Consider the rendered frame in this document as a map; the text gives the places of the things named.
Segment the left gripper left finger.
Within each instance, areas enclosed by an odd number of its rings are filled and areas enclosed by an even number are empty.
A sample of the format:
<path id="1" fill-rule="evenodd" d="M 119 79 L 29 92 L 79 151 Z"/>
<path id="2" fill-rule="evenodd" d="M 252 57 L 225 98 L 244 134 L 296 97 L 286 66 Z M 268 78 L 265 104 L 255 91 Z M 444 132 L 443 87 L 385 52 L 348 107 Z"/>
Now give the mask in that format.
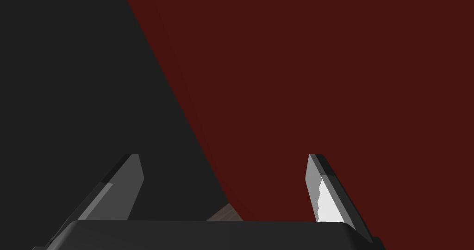
<path id="1" fill-rule="evenodd" d="M 127 220 L 144 181 L 139 154 L 125 154 L 46 244 L 58 249 L 78 220 Z"/>

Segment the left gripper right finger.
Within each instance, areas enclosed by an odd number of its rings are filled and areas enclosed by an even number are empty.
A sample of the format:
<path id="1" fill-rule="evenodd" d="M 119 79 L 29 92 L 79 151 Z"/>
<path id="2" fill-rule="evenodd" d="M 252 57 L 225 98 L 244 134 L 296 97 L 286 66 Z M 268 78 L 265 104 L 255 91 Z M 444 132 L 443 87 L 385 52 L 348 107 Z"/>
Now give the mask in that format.
<path id="1" fill-rule="evenodd" d="M 374 241 L 362 216 L 323 155 L 308 156 L 305 182 L 317 222 L 345 223 L 368 242 Z"/>

